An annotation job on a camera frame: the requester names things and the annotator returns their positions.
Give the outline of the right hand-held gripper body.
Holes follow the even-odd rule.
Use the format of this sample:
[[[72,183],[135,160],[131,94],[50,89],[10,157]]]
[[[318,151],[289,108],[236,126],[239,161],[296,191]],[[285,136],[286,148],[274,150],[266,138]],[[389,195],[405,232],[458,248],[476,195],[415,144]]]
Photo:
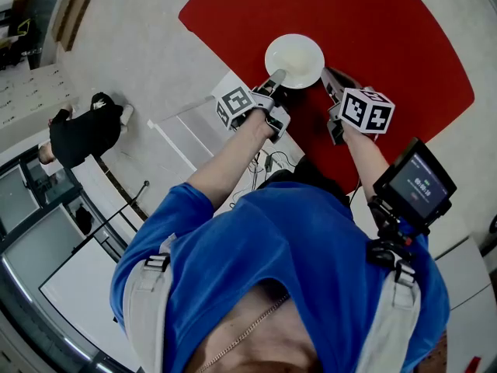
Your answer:
[[[385,134],[393,116],[395,104],[372,87],[362,87],[355,79],[339,70],[332,70],[341,85],[341,101],[328,109],[327,123],[334,145],[341,145],[343,124],[347,123],[363,134]]]

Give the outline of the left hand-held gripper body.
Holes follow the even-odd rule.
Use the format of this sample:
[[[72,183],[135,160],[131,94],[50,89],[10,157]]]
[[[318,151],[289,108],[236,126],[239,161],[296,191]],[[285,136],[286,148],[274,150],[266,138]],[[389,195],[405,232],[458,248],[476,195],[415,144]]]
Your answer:
[[[215,87],[216,113],[227,129],[237,130],[252,110],[261,110],[274,134],[272,143],[278,142],[290,124],[290,114],[278,103],[273,94],[281,84],[278,78],[268,78],[253,90],[239,78],[223,78]]]

